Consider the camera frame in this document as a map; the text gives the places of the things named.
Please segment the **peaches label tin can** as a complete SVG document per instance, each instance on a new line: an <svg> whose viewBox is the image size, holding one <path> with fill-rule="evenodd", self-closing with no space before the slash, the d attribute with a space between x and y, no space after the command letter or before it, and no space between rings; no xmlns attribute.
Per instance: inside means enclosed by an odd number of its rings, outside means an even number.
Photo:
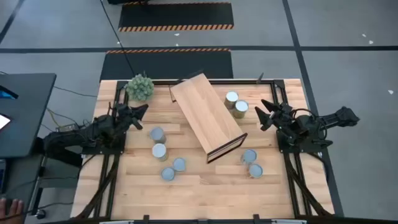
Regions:
<svg viewBox="0 0 398 224"><path fill-rule="evenodd" d="M241 156L241 163L248 165L255 162L257 159L257 152L253 149L246 149Z"/></svg>

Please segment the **yellow-green label tin can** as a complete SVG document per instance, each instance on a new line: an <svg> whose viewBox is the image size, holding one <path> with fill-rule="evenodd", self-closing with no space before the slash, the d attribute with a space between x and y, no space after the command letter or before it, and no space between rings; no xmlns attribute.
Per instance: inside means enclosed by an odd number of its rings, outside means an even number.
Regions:
<svg viewBox="0 0 398 224"><path fill-rule="evenodd" d="M238 100L234 105L232 114L235 118L241 119L241 118L244 118L248 109L249 109L249 105L246 101Z"/></svg>

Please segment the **green succulent in pot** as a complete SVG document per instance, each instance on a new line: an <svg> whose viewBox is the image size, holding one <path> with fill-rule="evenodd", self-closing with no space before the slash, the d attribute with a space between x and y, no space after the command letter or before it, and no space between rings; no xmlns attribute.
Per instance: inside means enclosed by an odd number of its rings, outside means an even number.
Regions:
<svg viewBox="0 0 398 224"><path fill-rule="evenodd" d="M125 89L130 100L147 101L154 94L154 83L151 78L138 74L127 82Z"/></svg>

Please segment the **wooden shelf black metal frame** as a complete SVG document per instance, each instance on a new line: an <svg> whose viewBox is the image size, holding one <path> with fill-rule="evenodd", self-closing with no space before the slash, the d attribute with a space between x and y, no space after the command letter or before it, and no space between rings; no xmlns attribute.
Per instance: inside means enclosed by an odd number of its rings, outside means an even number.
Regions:
<svg viewBox="0 0 398 224"><path fill-rule="evenodd" d="M208 164L246 140L248 134L242 131L204 73L171 86L170 94L205 151Z"/></svg>

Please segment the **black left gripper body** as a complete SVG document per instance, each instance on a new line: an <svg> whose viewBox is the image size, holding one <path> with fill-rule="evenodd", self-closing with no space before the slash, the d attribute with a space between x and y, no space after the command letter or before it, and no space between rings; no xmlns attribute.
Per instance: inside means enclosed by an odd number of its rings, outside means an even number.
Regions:
<svg viewBox="0 0 398 224"><path fill-rule="evenodd" d="M116 121L119 123L132 124L132 111L126 104L117 103L116 109Z"/></svg>

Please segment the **blue lit screen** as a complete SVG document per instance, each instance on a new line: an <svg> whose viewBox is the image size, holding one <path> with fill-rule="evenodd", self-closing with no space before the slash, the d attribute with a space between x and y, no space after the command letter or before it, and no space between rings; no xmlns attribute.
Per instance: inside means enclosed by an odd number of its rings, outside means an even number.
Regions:
<svg viewBox="0 0 398 224"><path fill-rule="evenodd" d="M0 85L0 99L5 98L5 99L16 100L18 99L18 97L19 97L18 94Z"/></svg>

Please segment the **black orange-striped floor mat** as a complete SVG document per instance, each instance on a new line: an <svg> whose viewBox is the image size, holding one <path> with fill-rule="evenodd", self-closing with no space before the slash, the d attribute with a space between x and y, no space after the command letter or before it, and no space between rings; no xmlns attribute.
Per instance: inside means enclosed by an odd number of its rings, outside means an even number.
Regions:
<svg viewBox="0 0 398 224"><path fill-rule="evenodd" d="M137 74L151 79L187 78L203 72L208 78L233 78L227 48L136 49L107 52L100 80L130 80Z"/></svg>
<svg viewBox="0 0 398 224"><path fill-rule="evenodd" d="M229 30L233 27L233 10L229 2L131 2L122 6L118 31Z"/></svg>

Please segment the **silver-lidded tin can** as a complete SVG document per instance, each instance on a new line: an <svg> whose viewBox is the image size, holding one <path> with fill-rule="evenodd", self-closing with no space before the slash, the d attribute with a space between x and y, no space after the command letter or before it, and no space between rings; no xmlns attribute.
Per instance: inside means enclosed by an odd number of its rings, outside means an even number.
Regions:
<svg viewBox="0 0 398 224"><path fill-rule="evenodd" d="M162 143L157 143L152 147L152 155L159 161L165 161L168 158L167 148Z"/></svg>
<svg viewBox="0 0 398 224"><path fill-rule="evenodd" d="M184 172L186 171L186 162L184 158L177 157L174 159L172 163L173 169L177 172Z"/></svg>

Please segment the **green orange label tin can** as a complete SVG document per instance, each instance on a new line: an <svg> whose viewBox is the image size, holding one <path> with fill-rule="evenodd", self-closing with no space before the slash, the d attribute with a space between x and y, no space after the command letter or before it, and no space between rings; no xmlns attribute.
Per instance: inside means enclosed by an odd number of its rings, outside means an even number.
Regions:
<svg viewBox="0 0 398 224"><path fill-rule="evenodd" d="M259 164L251 164L248 169L250 178L258 179L263 175L263 168Z"/></svg>

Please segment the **black desk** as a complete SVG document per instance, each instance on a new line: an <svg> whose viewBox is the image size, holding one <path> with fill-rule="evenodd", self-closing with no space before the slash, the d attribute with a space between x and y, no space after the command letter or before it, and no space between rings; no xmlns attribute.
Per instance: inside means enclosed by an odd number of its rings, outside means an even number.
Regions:
<svg viewBox="0 0 398 224"><path fill-rule="evenodd" d="M0 98L0 114L11 119L0 129L0 158L32 153L56 78L54 73L0 74L0 86L17 95Z"/></svg>

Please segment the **teal label tin can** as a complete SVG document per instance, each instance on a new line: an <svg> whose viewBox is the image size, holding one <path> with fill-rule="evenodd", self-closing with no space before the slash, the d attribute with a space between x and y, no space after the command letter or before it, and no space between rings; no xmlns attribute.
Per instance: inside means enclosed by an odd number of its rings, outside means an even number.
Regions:
<svg viewBox="0 0 398 224"><path fill-rule="evenodd" d="M175 171L171 167L166 167L161 171L160 176L164 181L172 181L175 177Z"/></svg>

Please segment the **person's hand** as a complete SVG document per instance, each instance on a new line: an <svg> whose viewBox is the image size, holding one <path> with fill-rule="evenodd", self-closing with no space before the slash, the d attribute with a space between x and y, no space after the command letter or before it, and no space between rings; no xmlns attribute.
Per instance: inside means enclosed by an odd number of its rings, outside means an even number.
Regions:
<svg viewBox="0 0 398 224"><path fill-rule="evenodd" d="M0 199L0 224L24 224L22 212L24 209L24 202L19 199L14 199L11 206L7 210L7 199Z"/></svg>

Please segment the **carrots label tin can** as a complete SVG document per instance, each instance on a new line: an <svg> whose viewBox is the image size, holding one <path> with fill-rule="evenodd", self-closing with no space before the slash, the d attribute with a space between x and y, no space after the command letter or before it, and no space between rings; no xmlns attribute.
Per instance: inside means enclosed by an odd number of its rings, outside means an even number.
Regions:
<svg viewBox="0 0 398 224"><path fill-rule="evenodd" d="M239 100L238 93L235 91L229 91L225 96L224 105L225 107L227 107L227 109L232 110L238 100Z"/></svg>

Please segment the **white blue label tin can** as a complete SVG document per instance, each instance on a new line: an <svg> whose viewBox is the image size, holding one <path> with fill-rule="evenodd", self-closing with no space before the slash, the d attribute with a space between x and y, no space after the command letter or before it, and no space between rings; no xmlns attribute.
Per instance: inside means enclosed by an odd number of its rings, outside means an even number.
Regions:
<svg viewBox="0 0 398 224"><path fill-rule="evenodd" d="M154 127L149 132L149 136L156 144L165 144L166 142L166 136L161 127Z"/></svg>

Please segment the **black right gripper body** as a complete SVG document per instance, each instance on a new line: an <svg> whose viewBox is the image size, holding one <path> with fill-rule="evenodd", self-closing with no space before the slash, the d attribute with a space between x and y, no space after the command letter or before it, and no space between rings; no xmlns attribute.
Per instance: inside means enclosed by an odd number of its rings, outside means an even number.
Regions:
<svg viewBox="0 0 398 224"><path fill-rule="evenodd" d="M273 124L278 129L288 128L292 121L292 107L288 104L279 104L273 107Z"/></svg>

